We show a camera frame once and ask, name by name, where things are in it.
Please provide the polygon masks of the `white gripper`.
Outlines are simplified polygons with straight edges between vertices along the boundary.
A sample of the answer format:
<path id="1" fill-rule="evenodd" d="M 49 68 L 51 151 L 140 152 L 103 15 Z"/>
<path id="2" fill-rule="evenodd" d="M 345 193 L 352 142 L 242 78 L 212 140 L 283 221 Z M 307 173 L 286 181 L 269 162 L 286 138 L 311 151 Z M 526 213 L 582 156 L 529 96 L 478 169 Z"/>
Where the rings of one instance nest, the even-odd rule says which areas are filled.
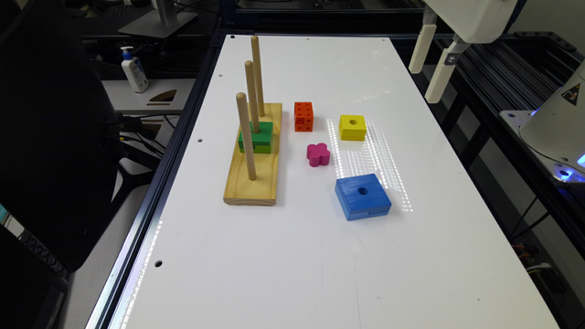
<path id="1" fill-rule="evenodd" d="M 426 0 L 425 3 L 464 42 L 487 44 L 503 34 L 517 1 Z M 422 71 L 436 28 L 435 24 L 422 25 L 409 62 L 412 74 Z M 462 43 L 457 41 L 443 50 L 425 93 L 428 103 L 440 101 L 461 54 Z"/>

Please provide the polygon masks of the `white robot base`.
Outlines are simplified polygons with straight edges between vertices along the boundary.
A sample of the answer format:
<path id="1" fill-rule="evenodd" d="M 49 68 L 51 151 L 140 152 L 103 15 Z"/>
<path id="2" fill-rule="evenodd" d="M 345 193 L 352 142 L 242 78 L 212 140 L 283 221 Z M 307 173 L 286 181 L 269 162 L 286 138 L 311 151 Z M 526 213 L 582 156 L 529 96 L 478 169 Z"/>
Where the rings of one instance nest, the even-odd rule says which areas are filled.
<path id="1" fill-rule="evenodd" d="M 562 184 L 584 183 L 584 66 L 533 111 L 500 117 Z"/>

